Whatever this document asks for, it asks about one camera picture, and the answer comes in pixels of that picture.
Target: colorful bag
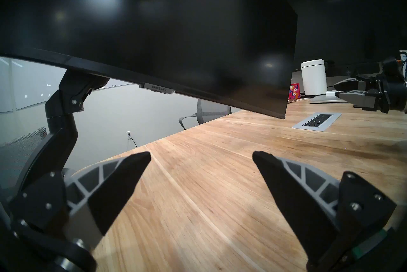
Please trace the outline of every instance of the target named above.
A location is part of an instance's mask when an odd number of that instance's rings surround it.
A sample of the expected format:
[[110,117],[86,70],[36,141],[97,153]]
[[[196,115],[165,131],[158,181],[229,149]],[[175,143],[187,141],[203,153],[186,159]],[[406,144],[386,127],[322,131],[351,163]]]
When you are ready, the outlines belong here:
[[295,100],[301,98],[300,96],[300,84],[292,83],[290,85],[290,94],[288,95],[289,100]]

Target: whiteboard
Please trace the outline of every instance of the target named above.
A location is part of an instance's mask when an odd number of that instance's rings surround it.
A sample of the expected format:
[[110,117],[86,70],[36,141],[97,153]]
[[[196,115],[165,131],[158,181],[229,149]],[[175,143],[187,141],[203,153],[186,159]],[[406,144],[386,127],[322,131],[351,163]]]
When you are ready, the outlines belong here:
[[14,99],[17,109],[47,101],[55,91],[66,69],[10,59]]
[[13,110],[9,80],[10,59],[0,57],[0,112]]

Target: wooden desk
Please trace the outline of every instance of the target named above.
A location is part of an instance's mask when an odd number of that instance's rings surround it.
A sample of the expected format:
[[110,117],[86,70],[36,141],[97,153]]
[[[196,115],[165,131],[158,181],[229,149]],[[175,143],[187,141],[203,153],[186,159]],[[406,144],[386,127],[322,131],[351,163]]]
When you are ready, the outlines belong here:
[[[325,132],[292,129],[341,112]],[[240,111],[113,158],[150,151],[135,192],[94,251],[98,271],[305,271],[307,257],[252,161],[255,150],[340,179],[354,171],[406,205],[407,115],[350,104],[287,107],[285,120]]]

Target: monitor screen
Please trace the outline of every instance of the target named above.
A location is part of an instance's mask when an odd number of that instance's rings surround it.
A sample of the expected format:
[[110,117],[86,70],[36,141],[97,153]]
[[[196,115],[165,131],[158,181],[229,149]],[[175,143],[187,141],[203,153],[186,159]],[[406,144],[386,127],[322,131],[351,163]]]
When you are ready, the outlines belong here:
[[314,59],[353,68],[406,47],[407,0],[287,1],[298,14],[296,68]]
[[0,12],[0,55],[285,116],[286,0],[2,0]]

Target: chair armrest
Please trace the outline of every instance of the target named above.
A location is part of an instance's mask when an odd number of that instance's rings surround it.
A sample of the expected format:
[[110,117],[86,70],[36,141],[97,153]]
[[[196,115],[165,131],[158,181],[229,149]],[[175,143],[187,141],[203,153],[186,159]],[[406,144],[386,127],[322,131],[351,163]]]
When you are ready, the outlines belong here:
[[181,124],[182,128],[183,128],[184,130],[186,130],[185,127],[184,127],[184,124],[182,124],[182,120],[185,119],[185,118],[195,118],[196,116],[197,116],[196,113],[193,114],[193,115],[191,115],[191,116],[184,116],[183,118],[179,118],[178,121],[179,121],[179,123]]

